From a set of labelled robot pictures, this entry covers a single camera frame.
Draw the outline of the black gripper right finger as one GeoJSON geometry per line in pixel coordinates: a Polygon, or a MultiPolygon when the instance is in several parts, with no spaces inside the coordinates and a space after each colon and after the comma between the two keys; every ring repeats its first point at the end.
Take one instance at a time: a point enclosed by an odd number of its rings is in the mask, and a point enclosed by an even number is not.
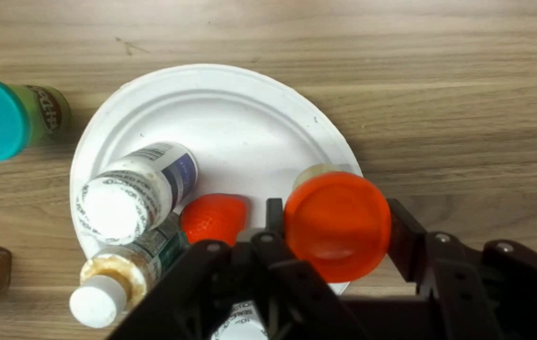
{"type": "Polygon", "coordinates": [[[401,200],[389,198],[397,271],[416,285],[399,307],[399,336],[408,340],[508,340],[497,317],[505,273],[484,253],[450,232],[429,232],[401,200]]]}

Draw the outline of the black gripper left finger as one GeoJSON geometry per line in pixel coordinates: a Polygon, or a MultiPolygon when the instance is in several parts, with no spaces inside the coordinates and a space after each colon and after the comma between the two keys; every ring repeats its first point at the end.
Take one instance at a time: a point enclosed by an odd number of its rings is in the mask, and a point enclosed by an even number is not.
{"type": "Polygon", "coordinates": [[[265,226],[251,237],[255,260],[266,275],[263,290],[270,340],[367,340],[352,309],[283,239],[283,202],[265,202],[265,226]]]}

